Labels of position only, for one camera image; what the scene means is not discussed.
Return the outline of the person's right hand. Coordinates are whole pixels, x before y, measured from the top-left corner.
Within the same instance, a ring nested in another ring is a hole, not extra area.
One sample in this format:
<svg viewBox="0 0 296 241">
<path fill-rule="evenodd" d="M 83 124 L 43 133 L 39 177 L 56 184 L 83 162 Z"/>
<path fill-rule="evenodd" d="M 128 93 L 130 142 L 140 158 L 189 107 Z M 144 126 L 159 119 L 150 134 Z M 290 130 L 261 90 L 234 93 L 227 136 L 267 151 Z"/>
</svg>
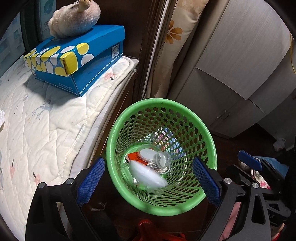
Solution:
<svg viewBox="0 0 296 241">
<path fill-rule="evenodd" d="M 271 241 L 277 240 L 280 236 L 280 232 L 284 229 L 285 224 L 279 226 L 271 226 Z"/>
</svg>

